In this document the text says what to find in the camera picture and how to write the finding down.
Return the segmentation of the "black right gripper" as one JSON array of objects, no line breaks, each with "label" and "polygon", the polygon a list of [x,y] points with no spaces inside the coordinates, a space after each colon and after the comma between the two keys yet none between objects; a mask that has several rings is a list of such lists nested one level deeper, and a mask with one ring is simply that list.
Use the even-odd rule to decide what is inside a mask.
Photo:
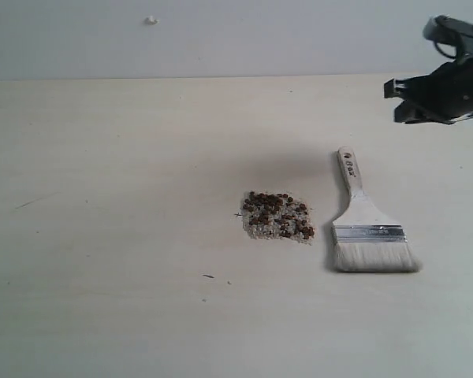
[{"label": "black right gripper", "polygon": [[393,111],[395,123],[452,125],[473,119],[473,58],[445,63],[427,76],[392,78],[383,84],[383,97],[426,99],[428,110],[404,100]]}]

